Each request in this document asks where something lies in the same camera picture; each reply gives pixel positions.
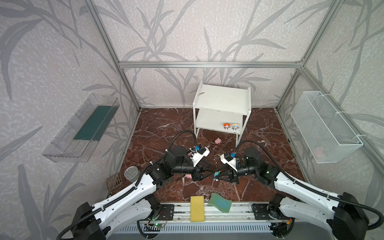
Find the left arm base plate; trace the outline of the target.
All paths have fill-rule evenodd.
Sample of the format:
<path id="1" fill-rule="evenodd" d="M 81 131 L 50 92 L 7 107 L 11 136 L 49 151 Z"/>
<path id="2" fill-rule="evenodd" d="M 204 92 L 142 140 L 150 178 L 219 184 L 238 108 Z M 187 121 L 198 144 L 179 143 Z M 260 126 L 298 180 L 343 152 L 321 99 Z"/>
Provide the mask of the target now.
<path id="1" fill-rule="evenodd" d="M 161 204 L 153 213 L 146 218 L 151 221 L 171 221 L 174 218 L 175 205 L 173 204 Z"/>

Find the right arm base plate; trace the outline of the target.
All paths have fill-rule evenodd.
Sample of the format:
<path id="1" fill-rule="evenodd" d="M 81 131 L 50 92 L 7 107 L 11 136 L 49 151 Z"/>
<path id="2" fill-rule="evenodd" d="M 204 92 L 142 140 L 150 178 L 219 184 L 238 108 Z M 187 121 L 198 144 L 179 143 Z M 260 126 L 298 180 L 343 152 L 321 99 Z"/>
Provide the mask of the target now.
<path id="1" fill-rule="evenodd" d="M 279 208 L 273 207 L 269 204 L 256 204 L 251 205 L 252 212 L 255 220 L 277 220 L 288 221 L 290 218 L 285 216 Z"/>

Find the orange crab blue cat figurine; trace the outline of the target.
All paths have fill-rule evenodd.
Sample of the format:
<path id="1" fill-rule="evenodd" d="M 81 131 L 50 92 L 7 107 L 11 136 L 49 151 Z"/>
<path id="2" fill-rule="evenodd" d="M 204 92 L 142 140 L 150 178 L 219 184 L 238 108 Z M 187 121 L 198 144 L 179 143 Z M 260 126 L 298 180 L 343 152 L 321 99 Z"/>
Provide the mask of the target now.
<path id="1" fill-rule="evenodd" d="M 228 130 L 228 129 L 231 128 L 231 124 L 230 123 L 224 123 L 223 127 L 224 127 L 225 130 Z"/>

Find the green blue cat figurine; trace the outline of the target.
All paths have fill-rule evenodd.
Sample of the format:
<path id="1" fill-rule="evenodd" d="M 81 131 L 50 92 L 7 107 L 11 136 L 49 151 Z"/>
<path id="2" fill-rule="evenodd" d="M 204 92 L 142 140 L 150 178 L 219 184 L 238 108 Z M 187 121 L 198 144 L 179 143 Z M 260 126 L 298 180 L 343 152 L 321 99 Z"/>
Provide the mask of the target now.
<path id="1" fill-rule="evenodd" d="M 218 176 L 220 174 L 220 171 L 217 171 L 214 173 L 214 181 L 217 182 L 219 179 L 218 179 Z"/>

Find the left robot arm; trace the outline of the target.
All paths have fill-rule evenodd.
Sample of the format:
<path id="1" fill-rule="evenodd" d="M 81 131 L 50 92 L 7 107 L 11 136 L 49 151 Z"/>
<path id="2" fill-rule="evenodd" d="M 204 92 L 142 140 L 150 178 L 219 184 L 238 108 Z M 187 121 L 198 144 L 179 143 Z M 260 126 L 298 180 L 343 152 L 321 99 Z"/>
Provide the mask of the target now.
<path id="1" fill-rule="evenodd" d="M 106 240 L 133 222 L 159 214 L 161 204 L 153 194 L 172 182 L 175 174 L 191 175 L 197 181 L 204 179 L 206 169 L 200 161 L 210 154 L 210 150 L 197 143 L 191 130 L 181 131 L 176 136 L 185 133 L 193 136 L 191 149 L 174 146 L 171 141 L 166 152 L 150 162 L 128 187 L 92 206 L 89 203 L 79 206 L 72 224 L 62 230 L 57 239 L 63 240 L 65 234 L 71 233 L 73 240 Z"/>

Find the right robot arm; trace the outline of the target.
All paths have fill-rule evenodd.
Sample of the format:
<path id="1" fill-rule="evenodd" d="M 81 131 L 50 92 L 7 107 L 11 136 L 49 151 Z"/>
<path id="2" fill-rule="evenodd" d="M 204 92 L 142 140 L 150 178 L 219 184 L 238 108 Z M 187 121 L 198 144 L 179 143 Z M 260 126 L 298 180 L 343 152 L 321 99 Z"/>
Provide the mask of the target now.
<path id="1" fill-rule="evenodd" d="M 268 150 L 254 144 L 244 150 L 244 165 L 240 164 L 240 147 L 221 155 L 224 166 L 215 179 L 239 184 L 240 177 L 253 175 L 262 185 L 283 193 L 270 203 L 273 211 L 323 228 L 337 240 L 363 240 L 367 231 L 383 225 L 380 211 L 360 204 L 349 193 L 338 195 L 289 175 Z"/>

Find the white hooded blue cat figurine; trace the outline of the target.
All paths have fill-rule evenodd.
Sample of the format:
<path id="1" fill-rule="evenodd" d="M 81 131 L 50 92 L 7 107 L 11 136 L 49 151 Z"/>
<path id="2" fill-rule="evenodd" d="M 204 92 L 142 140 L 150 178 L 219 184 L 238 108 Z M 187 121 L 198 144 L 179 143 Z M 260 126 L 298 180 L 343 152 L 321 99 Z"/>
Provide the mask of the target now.
<path id="1" fill-rule="evenodd" d="M 233 131 L 236 131 L 240 128 L 240 125 L 239 124 L 232 124 L 232 130 Z"/>

